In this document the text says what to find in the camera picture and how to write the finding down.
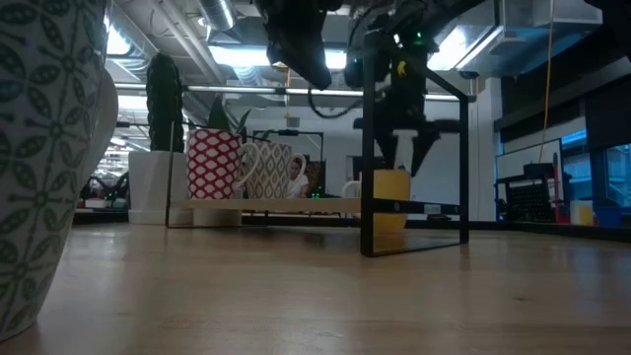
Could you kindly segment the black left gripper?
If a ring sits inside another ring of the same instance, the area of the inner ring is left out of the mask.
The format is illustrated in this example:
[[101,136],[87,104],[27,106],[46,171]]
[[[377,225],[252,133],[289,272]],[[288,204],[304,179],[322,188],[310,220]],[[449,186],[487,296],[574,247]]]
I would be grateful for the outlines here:
[[257,10],[277,59],[319,90],[331,85],[321,31],[342,0],[257,0]]

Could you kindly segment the spiky green snake plant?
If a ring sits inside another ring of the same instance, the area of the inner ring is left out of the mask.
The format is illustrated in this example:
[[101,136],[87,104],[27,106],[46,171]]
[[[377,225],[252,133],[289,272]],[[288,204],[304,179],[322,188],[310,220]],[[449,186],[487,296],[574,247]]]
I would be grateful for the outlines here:
[[226,111],[223,97],[221,95],[217,95],[213,101],[209,117],[207,119],[208,128],[217,130],[221,134],[240,136],[242,142],[246,143],[247,133],[245,125],[249,114],[250,109],[242,115],[239,123],[236,123],[234,115],[231,112]]

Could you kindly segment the black metal background frame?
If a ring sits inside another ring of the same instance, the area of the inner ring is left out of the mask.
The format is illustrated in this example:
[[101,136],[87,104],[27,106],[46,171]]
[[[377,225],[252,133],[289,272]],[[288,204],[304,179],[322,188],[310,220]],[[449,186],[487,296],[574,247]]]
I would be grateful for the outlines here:
[[319,160],[317,162],[307,162],[304,164],[305,168],[309,168],[311,173],[317,172],[317,178],[315,184],[310,188],[310,198],[320,199],[325,196],[325,157],[324,157],[324,133],[315,131],[301,131],[297,129],[267,129],[267,130],[253,130],[252,140],[265,141],[272,134],[278,136],[306,136],[312,139],[313,136],[319,138],[319,142],[315,145],[319,148]]

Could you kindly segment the yellow ceramic mug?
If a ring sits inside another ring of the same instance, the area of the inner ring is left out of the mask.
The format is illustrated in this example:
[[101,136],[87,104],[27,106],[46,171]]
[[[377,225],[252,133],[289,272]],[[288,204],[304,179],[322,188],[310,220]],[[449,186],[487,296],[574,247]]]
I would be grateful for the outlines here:
[[[374,170],[374,197],[408,201],[411,177],[405,170]],[[407,221],[404,213],[375,213],[373,233],[377,235],[400,234]]]

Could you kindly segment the person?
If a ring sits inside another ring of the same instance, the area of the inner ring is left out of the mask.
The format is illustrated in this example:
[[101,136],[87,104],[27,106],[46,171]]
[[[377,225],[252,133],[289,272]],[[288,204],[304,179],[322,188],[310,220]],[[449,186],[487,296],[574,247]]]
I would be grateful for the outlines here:
[[301,174],[302,160],[294,158],[291,164],[290,181],[286,196],[289,198],[306,198],[309,189],[309,180]]

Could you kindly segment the black red equipment rack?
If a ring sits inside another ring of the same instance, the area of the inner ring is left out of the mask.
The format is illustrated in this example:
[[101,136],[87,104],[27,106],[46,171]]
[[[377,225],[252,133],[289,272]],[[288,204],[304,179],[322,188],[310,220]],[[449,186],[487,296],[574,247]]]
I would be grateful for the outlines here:
[[496,215],[507,222],[567,223],[562,184],[557,153],[551,163],[525,164],[521,174],[496,180]]

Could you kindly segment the grey beige patterned mug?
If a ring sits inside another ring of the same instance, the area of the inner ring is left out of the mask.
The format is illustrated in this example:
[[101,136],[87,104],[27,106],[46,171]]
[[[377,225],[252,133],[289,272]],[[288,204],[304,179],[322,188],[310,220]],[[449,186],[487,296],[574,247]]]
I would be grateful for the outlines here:
[[292,147],[284,143],[255,141],[254,146],[260,157],[246,163],[248,168],[253,167],[252,174],[245,182],[248,198],[288,198],[292,164],[295,159],[301,161],[298,177],[302,177],[307,162],[305,156],[294,153]]

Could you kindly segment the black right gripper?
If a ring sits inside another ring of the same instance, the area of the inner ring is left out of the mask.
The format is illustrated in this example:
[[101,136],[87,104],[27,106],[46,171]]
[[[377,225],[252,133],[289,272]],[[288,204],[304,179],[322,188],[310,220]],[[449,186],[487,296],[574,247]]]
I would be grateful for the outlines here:
[[461,91],[427,67],[427,47],[401,48],[381,42],[375,52],[375,79],[383,79],[389,70],[390,84],[381,94],[375,94],[372,123],[377,128],[378,145],[386,167],[394,169],[398,137],[394,130],[417,130],[412,139],[411,175],[415,177],[440,133],[461,133],[459,119],[441,118],[429,121],[425,116],[427,76],[456,96],[461,103]]

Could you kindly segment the cluttered background workbench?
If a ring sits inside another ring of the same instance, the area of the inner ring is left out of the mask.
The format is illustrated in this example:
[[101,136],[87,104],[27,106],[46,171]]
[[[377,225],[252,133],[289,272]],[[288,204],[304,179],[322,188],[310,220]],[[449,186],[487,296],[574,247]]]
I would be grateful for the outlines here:
[[79,207],[87,209],[128,210],[130,208],[129,172],[119,176],[113,184],[91,176],[83,186]]

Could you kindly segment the rectangular metal air duct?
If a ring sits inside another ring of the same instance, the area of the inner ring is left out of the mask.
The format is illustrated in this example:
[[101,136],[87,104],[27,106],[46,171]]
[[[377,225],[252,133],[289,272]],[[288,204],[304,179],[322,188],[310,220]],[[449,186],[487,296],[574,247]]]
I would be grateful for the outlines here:
[[484,0],[435,37],[434,71],[517,76],[582,40],[602,24],[584,0]]

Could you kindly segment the blue plastic bin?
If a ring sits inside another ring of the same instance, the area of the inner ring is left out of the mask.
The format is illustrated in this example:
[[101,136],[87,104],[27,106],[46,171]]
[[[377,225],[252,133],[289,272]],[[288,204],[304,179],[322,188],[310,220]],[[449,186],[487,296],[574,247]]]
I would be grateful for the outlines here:
[[621,227],[624,208],[606,196],[595,196],[593,208],[600,226]]

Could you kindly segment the black frame wooden shelf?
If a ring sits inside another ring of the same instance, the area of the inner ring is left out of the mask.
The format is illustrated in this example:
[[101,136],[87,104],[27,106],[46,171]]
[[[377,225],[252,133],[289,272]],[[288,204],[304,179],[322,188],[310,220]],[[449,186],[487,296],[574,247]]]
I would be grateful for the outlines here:
[[362,163],[363,177],[360,180],[361,196],[359,198],[325,198],[325,199],[187,199],[174,201],[172,194],[167,193],[167,206],[188,209],[223,209],[223,210],[255,210],[285,212],[339,212],[357,213],[360,215],[360,253],[366,257],[377,257],[406,253],[405,248],[375,250],[379,233],[375,229],[377,214],[420,214],[425,211],[426,204],[419,201],[382,199],[374,196],[374,156],[375,156],[375,122],[376,109],[376,76],[378,54],[384,52],[390,59],[406,62],[414,71],[433,81],[451,93],[459,104],[459,117],[456,121],[415,121],[397,124],[399,130],[411,130],[418,134],[433,127],[439,132],[455,133],[459,136],[459,204],[443,204],[443,212],[454,212],[459,220],[456,222],[426,222],[427,229],[459,230],[456,242],[423,245],[417,251],[441,249],[444,247],[462,246],[469,243],[469,159],[468,149],[468,104],[469,96],[427,68],[425,62],[394,42],[392,36],[383,31],[373,30],[365,35],[363,50],[363,118],[362,118]]

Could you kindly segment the green patterned white mug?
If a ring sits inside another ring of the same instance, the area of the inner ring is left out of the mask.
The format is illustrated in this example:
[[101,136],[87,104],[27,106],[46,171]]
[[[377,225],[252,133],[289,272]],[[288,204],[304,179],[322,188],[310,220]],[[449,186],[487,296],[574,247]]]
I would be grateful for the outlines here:
[[87,165],[112,0],[0,0],[0,342],[36,321]]

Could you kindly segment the red white lattice mug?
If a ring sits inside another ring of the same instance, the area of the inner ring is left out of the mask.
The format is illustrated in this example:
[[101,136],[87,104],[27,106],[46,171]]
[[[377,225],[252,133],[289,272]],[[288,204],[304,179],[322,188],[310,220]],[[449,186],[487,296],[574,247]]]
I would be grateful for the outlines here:
[[233,198],[261,158],[254,143],[243,143],[239,134],[214,128],[190,131],[186,155],[189,196],[213,200]]

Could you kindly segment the round silver ventilation duct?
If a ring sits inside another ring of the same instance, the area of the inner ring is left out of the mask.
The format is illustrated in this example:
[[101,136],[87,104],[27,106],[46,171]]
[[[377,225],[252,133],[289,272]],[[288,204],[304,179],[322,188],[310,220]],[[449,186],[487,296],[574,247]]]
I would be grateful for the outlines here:
[[218,32],[230,30],[237,22],[237,10],[231,0],[198,0],[208,26]]

